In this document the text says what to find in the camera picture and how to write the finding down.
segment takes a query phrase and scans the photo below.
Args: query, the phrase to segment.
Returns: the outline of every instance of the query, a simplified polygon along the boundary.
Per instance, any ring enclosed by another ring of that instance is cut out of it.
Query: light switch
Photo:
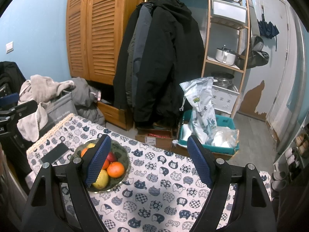
[[[7,43],[7,44],[5,45],[5,47],[6,47],[7,53],[13,51],[13,49],[14,49],[14,48],[13,48],[13,41],[10,42],[10,43]]]

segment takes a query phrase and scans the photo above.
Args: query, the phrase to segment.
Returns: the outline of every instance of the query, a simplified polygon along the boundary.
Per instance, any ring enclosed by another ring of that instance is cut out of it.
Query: tablecloth
[[[61,142],[70,151],[54,165],[69,163],[78,146],[103,134],[119,142],[130,160],[121,184],[110,191],[89,192],[109,231],[189,231],[210,191],[200,181],[191,158],[140,143],[70,114],[27,151],[29,164],[38,173],[42,166],[40,158]],[[262,171],[260,175],[270,197],[270,175]],[[236,187],[236,184],[230,185],[218,228],[228,222]],[[66,185],[62,186],[62,193],[67,212],[75,215]]]

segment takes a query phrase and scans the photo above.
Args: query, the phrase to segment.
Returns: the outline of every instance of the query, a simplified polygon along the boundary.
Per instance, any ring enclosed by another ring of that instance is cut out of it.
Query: gray fabric bin
[[[71,113],[77,115],[76,108],[72,101],[72,92],[62,91],[59,97],[55,98],[50,104],[43,103],[42,106],[47,112],[47,124],[40,130],[40,137],[52,129],[58,122]]]

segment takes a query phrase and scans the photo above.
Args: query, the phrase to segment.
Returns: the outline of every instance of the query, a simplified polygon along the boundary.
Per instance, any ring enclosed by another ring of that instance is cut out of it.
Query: door
[[[90,79],[86,43],[87,0],[68,0],[66,45],[72,77]]]
[[[277,26],[279,34],[276,39],[263,38],[263,51],[269,54],[269,62],[265,66],[248,69],[247,82],[244,84],[243,101],[239,111],[247,116],[266,120],[278,94],[282,81],[288,52],[288,14],[285,3],[281,0],[256,0],[256,17],[262,20],[262,7],[265,20]]]
[[[90,79],[113,84],[123,32],[135,6],[143,0],[89,0],[87,54]]]
[[[112,84],[115,75],[115,0],[90,0],[87,46],[90,79]]]

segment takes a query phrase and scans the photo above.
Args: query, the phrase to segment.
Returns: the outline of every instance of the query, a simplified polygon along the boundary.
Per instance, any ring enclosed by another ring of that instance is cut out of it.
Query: floor
[[[237,166],[252,163],[258,170],[272,174],[276,142],[266,124],[238,113],[234,117],[234,123],[239,129],[239,151],[228,162]],[[135,139],[137,134],[136,129],[125,131],[110,123],[106,123],[106,127],[132,139]]]

